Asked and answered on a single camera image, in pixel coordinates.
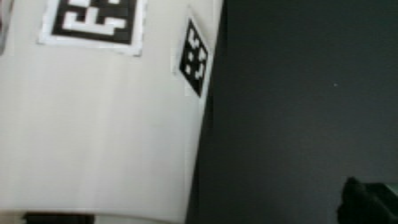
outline black object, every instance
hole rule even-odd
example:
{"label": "black object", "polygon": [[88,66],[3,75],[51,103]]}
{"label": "black object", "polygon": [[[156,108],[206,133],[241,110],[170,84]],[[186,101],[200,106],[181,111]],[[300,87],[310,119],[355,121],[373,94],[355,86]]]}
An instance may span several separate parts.
{"label": "black object", "polygon": [[200,97],[202,83],[207,71],[207,48],[200,39],[195,24],[190,20],[184,35],[183,56],[179,63],[179,71]]}
{"label": "black object", "polygon": [[339,224],[398,224],[398,196],[385,184],[362,184],[348,178],[337,221]]}
{"label": "black object", "polygon": [[26,224],[94,224],[94,215],[26,213]]}
{"label": "black object", "polygon": [[136,0],[120,0],[117,4],[111,4],[108,0],[94,0],[90,1],[88,7],[94,7],[95,9],[99,9],[95,25],[104,25],[106,18],[115,18],[126,22],[124,28],[115,28],[113,35],[104,35],[99,33],[92,33],[88,31],[83,32],[83,31],[63,29],[65,14],[76,13],[78,22],[83,22],[85,17],[88,16],[87,15],[88,8],[71,5],[69,1],[62,0],[58,3],[56,20],[55,20],[53,32],[51,32],[53,35],[129,45],[131,37],[133,37]]}

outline black surface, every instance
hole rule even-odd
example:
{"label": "black surface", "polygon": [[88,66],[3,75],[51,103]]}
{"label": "black surface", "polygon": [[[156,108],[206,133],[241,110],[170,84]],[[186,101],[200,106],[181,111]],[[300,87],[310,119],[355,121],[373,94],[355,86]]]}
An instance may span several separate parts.
{"label": "black surface", "polygon": [[94,224],[92,215],[28,213],[23,216],[26,224]]}
{"label": "black surface", "polygon": [[225,41],[186,223],[335,224],[398,182],[398,1],[229,0]]}

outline white cylinder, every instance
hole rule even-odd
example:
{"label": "white cylinder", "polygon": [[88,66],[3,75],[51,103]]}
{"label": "white cylinder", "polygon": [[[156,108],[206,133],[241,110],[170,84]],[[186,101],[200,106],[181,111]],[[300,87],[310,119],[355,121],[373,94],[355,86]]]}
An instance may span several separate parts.
{"label": "white cylinder", "polygon": [[[87,13],[85,20],[67,14],[60,29],[110,36],[127,26],[111,16],[108,23],[88,19],[104,12],[94,2],[106,1],[126,2],[14,0],[0,56],[0,212],[183,223],[222,0],[136,0],[131,51],[53,35],[55,3]],[[207,48],[195,56],[207,59],[200,94],[179,71],[193,69],[179,65],[183,44],[204,46],[197,38]]]}

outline dark gray wall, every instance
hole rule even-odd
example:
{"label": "dark gray wall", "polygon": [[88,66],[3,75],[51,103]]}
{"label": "dark gray wall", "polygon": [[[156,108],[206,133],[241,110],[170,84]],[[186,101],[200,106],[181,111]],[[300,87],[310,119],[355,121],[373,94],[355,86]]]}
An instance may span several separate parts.
{"label": "dark gray wall", "polygon": [[334,224],[398,182],[398,1],[227,4],[188,224]]}

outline printed square tag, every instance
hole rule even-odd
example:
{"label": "printed square tag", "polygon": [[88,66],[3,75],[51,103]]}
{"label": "printed square tag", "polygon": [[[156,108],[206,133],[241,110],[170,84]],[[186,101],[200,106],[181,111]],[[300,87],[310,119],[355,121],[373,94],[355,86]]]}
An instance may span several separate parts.
{"label": "printed square tag", "polygon": [[142,50],[145,0],[49,0],[39,43]]}
{"label": "printed square tag", "polygon": [[188,81],[199,98],[202,97],[211,71],[211,52],[193,16],[188,17],[183,46],[179,50],[177,72]]}

